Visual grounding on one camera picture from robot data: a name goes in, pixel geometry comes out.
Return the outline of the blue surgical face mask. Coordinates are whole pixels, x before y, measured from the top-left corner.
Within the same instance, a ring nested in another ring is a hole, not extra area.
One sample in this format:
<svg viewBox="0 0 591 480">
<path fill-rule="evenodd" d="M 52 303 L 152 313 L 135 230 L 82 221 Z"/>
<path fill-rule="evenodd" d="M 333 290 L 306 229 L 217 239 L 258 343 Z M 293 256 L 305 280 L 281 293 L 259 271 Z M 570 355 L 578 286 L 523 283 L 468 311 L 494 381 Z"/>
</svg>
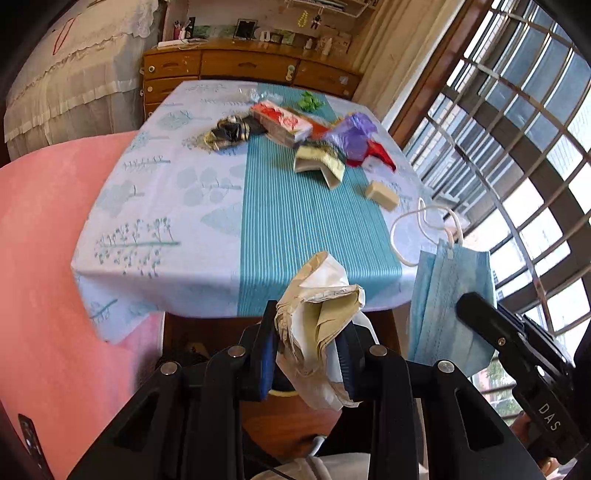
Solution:
<svg viewBox="0 0 591 480">
<path fill-rule="evenodd" d="M 450 214 L 457 229 L 440 226 L 438 230 L 446 237 L 440 240 L 430 237 L 427 231 L 437 226 L 428 222 L 429 210 Z M 459 319 L 456 305 L 468 293 L 477 293 L 489 304 L 496 304 L 490 253 L 463 245 L 460 218 L 444 205 L 428 205 L 420 198 L 417 208 L 401 217 L 411 216 L 416 218 L 427 240 L 437 246 L 437 251 L 422 251 L 416 261 L 408 260 L 396 244 L 400 221 L 392 224 L 390 242 L 394 255 L 403 265 L 417 269 L 410 306 L 408 359 L 424 365 L 449 360 L 470 377 L 489 366 L 495 348 Z"/>
</svg>

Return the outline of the beige paper wrapper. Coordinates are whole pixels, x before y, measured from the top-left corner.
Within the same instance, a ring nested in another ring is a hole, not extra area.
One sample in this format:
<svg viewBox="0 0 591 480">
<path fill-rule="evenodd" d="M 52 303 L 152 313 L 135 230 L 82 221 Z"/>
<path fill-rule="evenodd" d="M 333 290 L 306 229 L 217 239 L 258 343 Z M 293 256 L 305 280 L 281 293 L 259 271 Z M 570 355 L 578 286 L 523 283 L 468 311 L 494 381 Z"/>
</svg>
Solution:
<svg viewBox="0 0 591 480">
<path fill-rule="evenodd" d="M 335 338 L 365 303 L 363 287 L 349 283 L 345 268 L 327 251 L 301 267 L 277 302 L 276 363 L 312 409 L 359 406 L 346 392 Z"/>
</svg>

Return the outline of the small white cardboard box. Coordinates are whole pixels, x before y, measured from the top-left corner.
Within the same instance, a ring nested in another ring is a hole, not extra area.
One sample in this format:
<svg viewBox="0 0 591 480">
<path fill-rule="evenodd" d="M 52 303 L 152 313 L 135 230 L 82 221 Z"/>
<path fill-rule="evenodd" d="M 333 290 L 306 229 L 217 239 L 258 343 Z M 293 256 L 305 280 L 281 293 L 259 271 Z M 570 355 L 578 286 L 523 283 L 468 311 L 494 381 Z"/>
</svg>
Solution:
<svg viewBox="0 0 591 480">
<path fill-rule="evenodd" d="M 365 197 L 391 212 L 399 206 L 399 195 L 393 189 L 379 181 L 370 182 L 365 190 Z"/>
</svg>

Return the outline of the red snack bag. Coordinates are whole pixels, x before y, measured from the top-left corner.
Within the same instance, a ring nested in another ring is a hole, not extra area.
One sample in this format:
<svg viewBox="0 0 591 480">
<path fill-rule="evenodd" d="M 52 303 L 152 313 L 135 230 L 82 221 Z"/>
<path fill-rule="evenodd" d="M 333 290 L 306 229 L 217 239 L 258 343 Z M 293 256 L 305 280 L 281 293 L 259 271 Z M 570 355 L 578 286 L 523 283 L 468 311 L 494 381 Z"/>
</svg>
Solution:
<svg viewBox="0 0 591 480">
<path fill-rule="evenodd" d="M 331 129 L 329 129 L 328 127 L 322 126 L 322 125 L 312 127 L 311 140 L 325 141 L 322 137 L 324 137 L 325 133 L 328 132 L 329 130 L 331 130 Z M 361 167 L 363 165 L 363 162 L 365 162 L 368 158 L 375 158 L 377 160 L 380 160 L 384 165 L 386 165 L 388 168 L 390 168 L 393 172 L 396 171 L 396 169 L 397 169 L 396 163 L 394 162 L 394 160 L 392 159 L 390 154 L 387 152 L 387 150 L 385 149 L 385 147 L 381 143 L 372 139 L 369 141 L 368 145 L 369 145 L 369 149 L 368 149 L 366 158 L 363 159 L 363 161 L 348 160 L 348 159 L 346 159 L 346 155 L 344 153 L 342 153 L 341 150 L 339 150 L 334 145 L 332 145 L 332 147 L 335 147 L 335 150 L 337 150 L 337 152 L 339 153 L 339 158 L 341 158 L 342 161 L 344 161 L 346 163 L 346 165 L 348 165 L 348 166 Z"/>
</svg>

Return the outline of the black gold wrapper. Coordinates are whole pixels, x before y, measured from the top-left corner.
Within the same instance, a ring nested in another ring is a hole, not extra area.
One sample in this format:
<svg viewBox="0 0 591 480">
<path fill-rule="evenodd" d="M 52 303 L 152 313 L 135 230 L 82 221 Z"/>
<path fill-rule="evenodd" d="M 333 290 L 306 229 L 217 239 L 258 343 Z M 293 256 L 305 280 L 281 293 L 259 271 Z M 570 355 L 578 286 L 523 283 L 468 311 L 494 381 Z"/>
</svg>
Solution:
<svg viewBox="0 0 591 480">
<path fill-rule="evenodd" d="M 252 115 L 231 115 L 219 120 L 216 126 L 204 135 L 204 145 L 210 150 L 222 151 L 266 133 L 267 129 Z"/>
</svg>

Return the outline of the red white strawberry milk carton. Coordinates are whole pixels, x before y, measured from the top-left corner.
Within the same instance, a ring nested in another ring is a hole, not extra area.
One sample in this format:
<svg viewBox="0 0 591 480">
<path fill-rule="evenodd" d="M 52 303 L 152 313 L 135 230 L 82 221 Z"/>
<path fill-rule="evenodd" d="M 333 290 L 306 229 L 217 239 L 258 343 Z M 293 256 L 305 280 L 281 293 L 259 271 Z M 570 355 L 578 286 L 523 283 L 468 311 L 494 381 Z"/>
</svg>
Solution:
<svg viewBox="0 0 591 480">
<path fill-rule="evenodd" d="M 312 133 L 310 121 L 269 100 L 252 105 L 249 114 L 266 128 L 270 137 L 290 148 L 308 139 Z"/>
</svg>

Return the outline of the blue white patterned tablecloth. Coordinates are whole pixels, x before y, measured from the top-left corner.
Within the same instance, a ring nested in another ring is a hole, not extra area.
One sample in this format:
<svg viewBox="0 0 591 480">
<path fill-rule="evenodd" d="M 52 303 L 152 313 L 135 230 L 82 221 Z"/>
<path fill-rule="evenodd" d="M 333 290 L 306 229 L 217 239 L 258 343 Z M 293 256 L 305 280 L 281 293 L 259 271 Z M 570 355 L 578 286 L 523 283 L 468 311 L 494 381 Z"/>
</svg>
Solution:
<svg viewBox="0 0 591 480">
<path fill-rule="evenodd" d="M 411 297 L 415 261 L 433 251 L 414 216 L 428 189 L 384 127 L 374 134 L 396 163 L 346 169 L 329 190 L 321 173 L 294 172 L 294 151 L 267 136 L 215 152 L 204 135 L 229 115 L 239 87 L 283 96 L 301 90 L 242 81 L 185 81 L 156 108 L 116 162 L 87 217 L 71 268 L 97 336 L 117 343 L 152 312 L 256 317 L 311 256 L 327 251 L 363 287 L 367 310 Z M 389 212 L 365 197 L 379 181 L 399 195 Z"/>
</svg>

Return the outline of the window security grille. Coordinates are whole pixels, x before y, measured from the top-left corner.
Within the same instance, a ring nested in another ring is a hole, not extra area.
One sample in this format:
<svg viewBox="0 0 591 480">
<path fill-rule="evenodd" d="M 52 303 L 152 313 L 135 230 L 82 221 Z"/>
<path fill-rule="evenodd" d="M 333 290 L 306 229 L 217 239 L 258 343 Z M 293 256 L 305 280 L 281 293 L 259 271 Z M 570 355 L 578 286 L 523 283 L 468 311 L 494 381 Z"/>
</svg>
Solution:
<svg viewBox="0 0 591 480">
<path fill-rule="evenodd" d="M 467 1 L 391 134 L 490 254 L 498 301 L 574 353 L 590 324 L 590 64 L 541 1 Z"/>
</svg>

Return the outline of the purple plastic bag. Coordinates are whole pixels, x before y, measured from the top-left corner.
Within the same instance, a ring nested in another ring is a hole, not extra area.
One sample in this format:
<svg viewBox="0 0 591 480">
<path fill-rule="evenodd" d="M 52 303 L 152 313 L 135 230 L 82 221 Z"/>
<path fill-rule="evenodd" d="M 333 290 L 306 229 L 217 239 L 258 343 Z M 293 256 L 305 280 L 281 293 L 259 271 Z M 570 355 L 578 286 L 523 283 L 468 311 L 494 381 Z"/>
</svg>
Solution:
<svg viewBox="0 0 591 480">
<path fill-rule="evenodd" d="M 362 112 L 349 114 L 322 137 L 346 155 L 346 159 L 363 161 L 366 158 L 369 141 L 377 132 L 377 126 Z"/>
</svg>

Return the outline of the green crumpled paper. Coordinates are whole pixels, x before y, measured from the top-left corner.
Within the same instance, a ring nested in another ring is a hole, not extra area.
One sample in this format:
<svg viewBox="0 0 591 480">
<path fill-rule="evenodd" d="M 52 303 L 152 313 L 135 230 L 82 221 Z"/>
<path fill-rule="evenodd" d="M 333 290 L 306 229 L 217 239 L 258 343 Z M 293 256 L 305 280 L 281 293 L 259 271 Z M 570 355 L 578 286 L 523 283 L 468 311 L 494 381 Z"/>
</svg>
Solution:
<svg viewBox="0 0 591 480">
<path fill-rule="evenodd" d="M 301 98 L 297 100 L 298 109 L 307 113 L 314 113 L 324 105 L 324 101 L 308 91 L 304 91 Z"/>
</svg>

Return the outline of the clear plastic bottle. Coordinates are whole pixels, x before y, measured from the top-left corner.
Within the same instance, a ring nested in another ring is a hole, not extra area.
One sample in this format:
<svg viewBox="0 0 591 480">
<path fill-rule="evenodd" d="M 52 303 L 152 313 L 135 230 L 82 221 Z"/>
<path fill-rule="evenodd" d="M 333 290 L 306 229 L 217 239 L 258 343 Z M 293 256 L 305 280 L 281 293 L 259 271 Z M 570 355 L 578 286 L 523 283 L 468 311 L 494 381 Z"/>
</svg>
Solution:
<svg viewBox="0 0 591 480">
<path fill-rule="evenodd" d="M 259 90 L 256 87 L 239 87 L 238 102 L 253 105 L 263 101 L 270 101 L 276 105 L 283 104 L 283 96 L 269 90 Z"/>
</svg>

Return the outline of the wooden drawer desk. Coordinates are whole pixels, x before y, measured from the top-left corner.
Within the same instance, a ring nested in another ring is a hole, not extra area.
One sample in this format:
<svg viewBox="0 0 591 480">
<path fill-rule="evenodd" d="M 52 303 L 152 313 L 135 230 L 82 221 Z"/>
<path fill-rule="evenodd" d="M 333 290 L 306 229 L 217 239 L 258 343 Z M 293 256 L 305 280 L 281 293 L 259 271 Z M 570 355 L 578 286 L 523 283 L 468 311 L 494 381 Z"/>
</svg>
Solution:
<svg viewBox="0 0 591 480">
<path fill-rule="evenodd" d="M 149 117 L 182 82 L 247 80 L 294 86 L 351 100 L 363 74 L 344 59 L 287 45 L 211 40 L 153 48 L 142 56 L 140 94 Z"/>
</svg>

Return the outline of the cream curtain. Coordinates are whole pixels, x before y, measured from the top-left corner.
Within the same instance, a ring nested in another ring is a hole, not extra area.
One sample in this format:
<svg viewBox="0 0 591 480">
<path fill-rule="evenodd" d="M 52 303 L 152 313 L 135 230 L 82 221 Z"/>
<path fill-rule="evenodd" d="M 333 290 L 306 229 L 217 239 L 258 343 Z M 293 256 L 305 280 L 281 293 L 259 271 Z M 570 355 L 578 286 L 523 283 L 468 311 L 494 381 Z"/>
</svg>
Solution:
<svg viewBox="0 0 591 480">
<path fill-rule="evenodd" d="M 390 128 L 463 6 L 461 0 L 379 2 L 349 54 L 363 74 L 353 102 Z"/>
</svg>

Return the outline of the lace covered cabinet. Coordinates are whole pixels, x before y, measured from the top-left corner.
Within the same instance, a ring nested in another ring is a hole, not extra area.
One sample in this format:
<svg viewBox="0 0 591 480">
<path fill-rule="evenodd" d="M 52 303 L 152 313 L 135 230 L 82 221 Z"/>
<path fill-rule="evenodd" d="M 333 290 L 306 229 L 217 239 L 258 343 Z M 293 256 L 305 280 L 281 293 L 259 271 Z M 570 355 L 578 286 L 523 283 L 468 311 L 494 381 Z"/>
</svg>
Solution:
<svg viewBox="0 0 591 480">
<path fill-rule="evenodd" d="M 8 91 L 12 160 L 142 123 L 140 64 L 161 37 L 162 1 L 78 1 L 41 38 Z"/>
</svg>

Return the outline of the black picture frame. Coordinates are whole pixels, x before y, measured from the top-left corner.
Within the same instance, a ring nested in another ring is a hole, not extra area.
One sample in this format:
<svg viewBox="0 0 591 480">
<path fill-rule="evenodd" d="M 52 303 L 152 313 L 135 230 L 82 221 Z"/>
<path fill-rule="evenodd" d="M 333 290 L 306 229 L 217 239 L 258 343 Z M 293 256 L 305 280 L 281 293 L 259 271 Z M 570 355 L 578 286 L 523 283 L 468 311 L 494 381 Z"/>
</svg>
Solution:
<svg viewBox="0 0 591 480">
<path fill-rule="evenodd" d="M 233 38 L 239 40 L 252 40 L 256 32 L 257 21 L 252 19 L 238 19 L 235 24 Z"/>
</svg>

